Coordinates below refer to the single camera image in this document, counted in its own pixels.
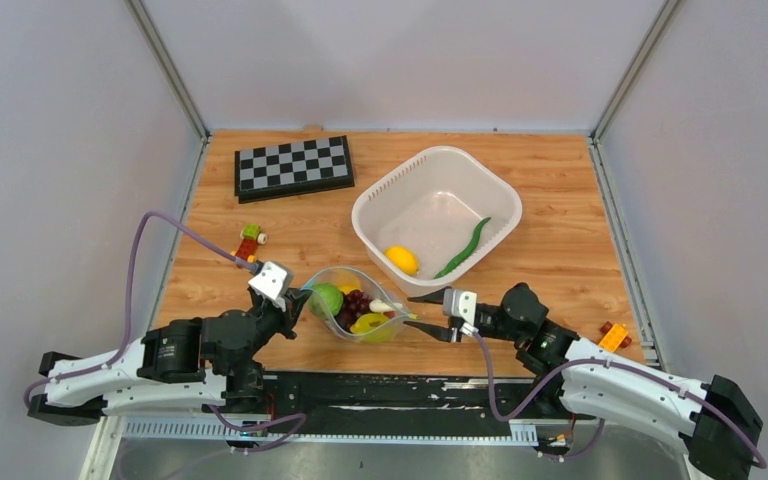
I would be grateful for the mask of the white garlic bulb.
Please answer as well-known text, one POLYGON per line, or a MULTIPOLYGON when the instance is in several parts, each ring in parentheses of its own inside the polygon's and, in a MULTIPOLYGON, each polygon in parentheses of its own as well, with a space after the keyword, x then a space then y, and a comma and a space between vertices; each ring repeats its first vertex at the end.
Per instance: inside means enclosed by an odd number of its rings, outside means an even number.
POLYGON ((373 299, 369 302, 369 310, 373 313, 386 314, 388 312, 398 312, 403 309, 401 303, 389 303, 381 299, 373 299))

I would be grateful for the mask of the green custard apple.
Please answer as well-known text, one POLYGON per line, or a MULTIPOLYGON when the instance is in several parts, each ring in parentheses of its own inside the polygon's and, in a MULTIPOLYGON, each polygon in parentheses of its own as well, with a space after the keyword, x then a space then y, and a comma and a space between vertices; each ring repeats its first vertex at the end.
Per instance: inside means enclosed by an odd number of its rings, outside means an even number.
POLYGON ((311 287, 309 310, 317 318, 336 317, 344 303, 343 292, 332 283, 319 283, 311 287))

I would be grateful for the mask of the yellow green starfruit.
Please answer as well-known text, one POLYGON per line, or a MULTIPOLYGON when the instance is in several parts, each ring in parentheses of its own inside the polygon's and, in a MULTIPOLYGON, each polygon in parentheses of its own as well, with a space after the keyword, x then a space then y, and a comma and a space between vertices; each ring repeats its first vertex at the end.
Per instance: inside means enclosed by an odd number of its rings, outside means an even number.
POLYGON ((350 333, 358 336, 361 343, 367 344, 387 342, 395 335, 391 318, 375 312, 361 315, 350 326, 350 333))

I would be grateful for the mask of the white plastic basket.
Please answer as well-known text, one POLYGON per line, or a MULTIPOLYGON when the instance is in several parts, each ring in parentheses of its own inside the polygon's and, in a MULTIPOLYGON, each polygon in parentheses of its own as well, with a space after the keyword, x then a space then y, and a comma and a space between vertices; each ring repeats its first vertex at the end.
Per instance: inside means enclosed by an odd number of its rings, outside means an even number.
POLYGON ((407 297, 458 280, 520 223, 519 194, 468 152, 426 148, 386 174, 355 201, 351 221, 373 263, 407 297), (399 245, 420 269, 408 276, 386 257, 399 245))

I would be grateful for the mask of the purple grape bunch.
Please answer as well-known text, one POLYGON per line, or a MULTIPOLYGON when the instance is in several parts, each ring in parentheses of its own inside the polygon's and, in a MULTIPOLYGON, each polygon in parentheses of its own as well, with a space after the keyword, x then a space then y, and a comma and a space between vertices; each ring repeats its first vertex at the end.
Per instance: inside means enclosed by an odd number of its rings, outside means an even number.
POLYGON ((335 316, 338 325, 349 332, 362 315, 371 312, 368 307, 371 300, 373 298, 361 290, 354 291, 349 295, 343 294, 343 304, 335 316))

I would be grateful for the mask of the clear zip top bag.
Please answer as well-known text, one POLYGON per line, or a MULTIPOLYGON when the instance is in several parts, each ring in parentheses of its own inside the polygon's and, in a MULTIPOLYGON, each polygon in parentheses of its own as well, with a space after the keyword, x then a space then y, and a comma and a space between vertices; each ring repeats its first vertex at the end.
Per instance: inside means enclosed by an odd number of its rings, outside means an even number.
POLYGON ((418 318, 399 296, 354 268, 323 269, 308 280, 302 290, 310 294, 306 313, 338 337, 354 343, 391 341, 407 321, 418 318))

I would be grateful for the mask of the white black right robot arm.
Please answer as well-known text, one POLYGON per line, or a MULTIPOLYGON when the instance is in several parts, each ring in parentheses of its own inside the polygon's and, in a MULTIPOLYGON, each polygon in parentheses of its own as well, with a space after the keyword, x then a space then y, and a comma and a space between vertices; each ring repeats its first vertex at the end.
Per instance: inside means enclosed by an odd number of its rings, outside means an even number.
POLYGON ((707 382, 684 378, 619 356, 552 321, 524 282, 511 287, 497 305, 452 287, 413 300, 440 305, 448 325, 414 321, 412 327, 442 342, 471 337, 479 344, 489 406, 501 422, 532 403, 544 417, 565 411, 643 433, 685 455, 691 467, 710 479, 746 479, 752 469, 768 466, 758 448, 763 422, 734 381, 720 375, 707 382), (517 360, 535 376, 526 397, 507 414, 497 402, 490 339, 511 342, 517 360))

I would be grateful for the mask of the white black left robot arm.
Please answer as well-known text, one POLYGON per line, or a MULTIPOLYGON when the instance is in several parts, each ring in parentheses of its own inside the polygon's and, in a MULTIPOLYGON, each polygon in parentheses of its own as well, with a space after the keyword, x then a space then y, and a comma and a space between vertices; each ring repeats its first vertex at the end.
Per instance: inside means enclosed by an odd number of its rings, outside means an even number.
POLYGON ((179 319, 129 343, 122 354, 81 359, 43 355, 43 392, 30 397, 29 417, 58 426, 97 423, 123 412, 170 410, 262 412, 268 395, 256 354, 294 328, 312 293, 291 288, 285 306, 252 294, 247 310, 179 319))

